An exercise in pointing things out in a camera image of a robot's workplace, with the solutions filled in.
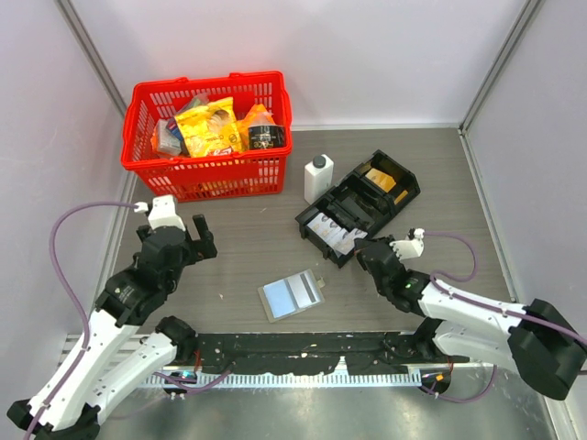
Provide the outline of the white patterned credit card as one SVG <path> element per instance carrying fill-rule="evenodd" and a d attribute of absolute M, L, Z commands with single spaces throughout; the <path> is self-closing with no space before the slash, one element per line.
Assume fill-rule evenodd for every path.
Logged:
<path fill-rule="evenodd" d="M 341 255 L 348 255 L 355 247 L 356 239 L 363 239 L 368 233 L 360 229 L 353 229 L 346 231 L 341 235 L 341 238 L 335 245 L 335 250 Z"/>

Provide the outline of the grey leather card holder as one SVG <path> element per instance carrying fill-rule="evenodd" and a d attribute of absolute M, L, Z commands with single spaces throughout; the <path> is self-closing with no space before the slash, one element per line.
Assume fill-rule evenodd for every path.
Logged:
<path fill-rule="evenodd" d="M 294 299 L 290 294 L 288 287 L 286 285 L 285 279 L 287 277 L 273 281 L 269 284 L 263 285 L 258 288 L 258 294 L 260 296 L 260 301 L 262 303 L 263 309 L 267 315 L 268 321 L 270 323 L 275 323 L 287 317 L 299 314 L 304 312 L 305 310 L 312 308 L 308 307 L 306 309 L 297 310 L 294 305 Z M 316 278 L 317 284 L 320 287 L 320 291 L 322 293 L 322 289 L 325 287 L 325 282 L 322 278 Z"/>

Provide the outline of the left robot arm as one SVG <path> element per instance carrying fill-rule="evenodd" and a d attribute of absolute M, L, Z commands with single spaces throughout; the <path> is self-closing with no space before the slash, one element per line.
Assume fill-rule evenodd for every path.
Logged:
<path fill-rule="evenodd" d="M 109 411 L 162 366 L 189 363 L 197 335 L 175 316 L 163 318 L 146 347 L 111 371 L 106 367 L 147 318 L 176 291 L 183 270 L 217 255 L 205 217 L 193 218 L 192 239 L 180 217 L 142 225 L 141 249 L 130 266 L 111 276 L 94 304 L 73 352 L 34 397 L 14 401 L 6 415 L 37 439 L 94 439 Z"/>

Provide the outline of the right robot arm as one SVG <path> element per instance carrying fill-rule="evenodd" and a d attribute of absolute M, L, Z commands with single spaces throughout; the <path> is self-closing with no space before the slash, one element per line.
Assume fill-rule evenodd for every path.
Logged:
<path fill-rule="evenodd" d="M 499 302 L 453 286 L 455 277 L 404 266 L 424 250 L 425 232 L 404 240 L 358 238 L 355 255 L 377 292 L 396 309 L 424 317 L 414 340 L 426 362 L 465 357 L 517 374 L 534 391 L 563 401 L 586 361 L 586 340 L 551 303 Z"/>

